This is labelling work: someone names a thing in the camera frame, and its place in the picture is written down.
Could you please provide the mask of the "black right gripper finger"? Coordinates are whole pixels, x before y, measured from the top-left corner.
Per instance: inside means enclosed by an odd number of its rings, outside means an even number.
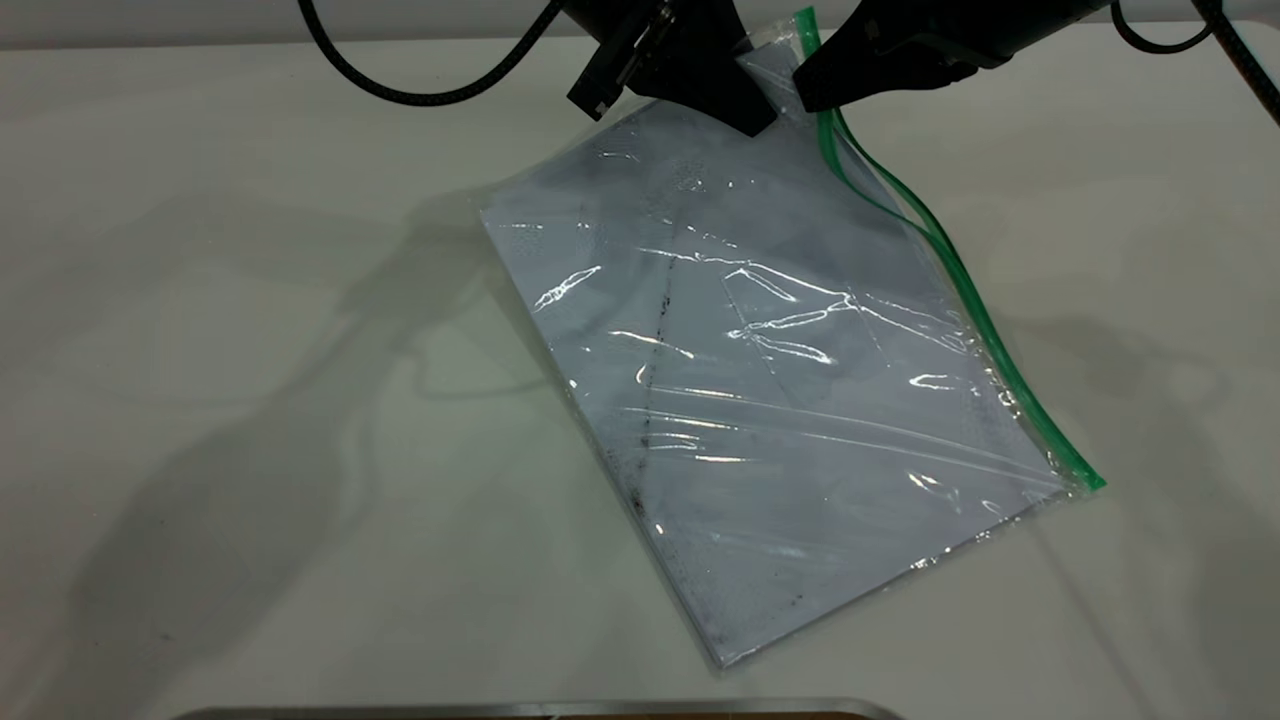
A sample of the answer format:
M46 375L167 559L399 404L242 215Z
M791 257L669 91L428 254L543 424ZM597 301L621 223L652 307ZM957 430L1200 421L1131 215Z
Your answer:
M864 28L842 27L794 73L809 113L828 111L893 91L943 88L968 79L977 67L909 40L881 50Z

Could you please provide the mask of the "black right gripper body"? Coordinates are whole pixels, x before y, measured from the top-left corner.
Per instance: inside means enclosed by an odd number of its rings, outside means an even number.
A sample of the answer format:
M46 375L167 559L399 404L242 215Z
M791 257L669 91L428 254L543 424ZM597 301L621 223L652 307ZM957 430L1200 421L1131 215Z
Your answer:
M855 31L883 58L1001 67L1110 1L861 1Z

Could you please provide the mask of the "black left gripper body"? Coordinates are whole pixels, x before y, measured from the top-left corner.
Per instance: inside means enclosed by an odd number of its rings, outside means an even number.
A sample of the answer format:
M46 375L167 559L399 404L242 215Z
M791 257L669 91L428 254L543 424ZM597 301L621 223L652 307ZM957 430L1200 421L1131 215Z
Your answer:
M623 90L640 95L640 68L677 44L735 51L746 31L732 1L568 1L566 15L599 46L567 97L594 120Z

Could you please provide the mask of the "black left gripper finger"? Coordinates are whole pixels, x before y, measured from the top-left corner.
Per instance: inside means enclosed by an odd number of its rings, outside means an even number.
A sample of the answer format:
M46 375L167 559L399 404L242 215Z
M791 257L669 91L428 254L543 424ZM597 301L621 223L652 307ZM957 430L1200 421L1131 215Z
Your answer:
M660 50L640 68L640 95L700 111L748 137L756 137L778 117L733 51L724 47L677 44Z

